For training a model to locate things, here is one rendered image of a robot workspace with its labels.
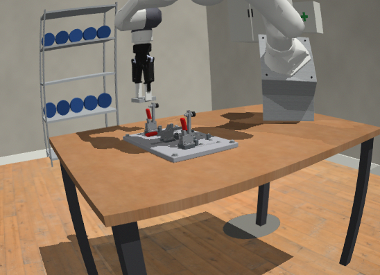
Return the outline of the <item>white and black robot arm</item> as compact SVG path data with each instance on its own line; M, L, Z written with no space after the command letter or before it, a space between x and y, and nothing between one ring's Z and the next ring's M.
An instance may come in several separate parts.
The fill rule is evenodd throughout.
M131 30L135 44L150 43L153 41L152 28L162 22L159 8L176 1L129 0L116 13L114 25L120 31ZM293 76L311 60L307 49L296 39L305 28L301 16L287 0L245 1L261 13L266 27L265 64L271 71Z

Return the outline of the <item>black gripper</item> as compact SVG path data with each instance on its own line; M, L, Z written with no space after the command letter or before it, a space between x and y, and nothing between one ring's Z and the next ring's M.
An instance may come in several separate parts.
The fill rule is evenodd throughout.
M151 82L154 82L154 57L151 57L151 43L133 45L135 58L132 62L132 81L135 82L135 97L142 97L141 76L144 74L145 100L152 100Z

